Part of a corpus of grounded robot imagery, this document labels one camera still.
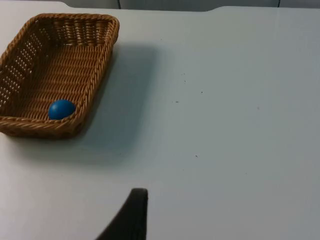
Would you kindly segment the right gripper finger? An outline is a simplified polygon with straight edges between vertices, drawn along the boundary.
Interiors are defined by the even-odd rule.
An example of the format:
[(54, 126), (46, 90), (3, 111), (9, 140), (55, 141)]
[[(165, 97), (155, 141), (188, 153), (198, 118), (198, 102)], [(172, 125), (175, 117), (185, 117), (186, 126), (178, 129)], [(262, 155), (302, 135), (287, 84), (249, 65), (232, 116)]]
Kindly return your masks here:
[(126, 201), (98, 240), (145, 240), (147, 237), (148, 190), (133, 188)]

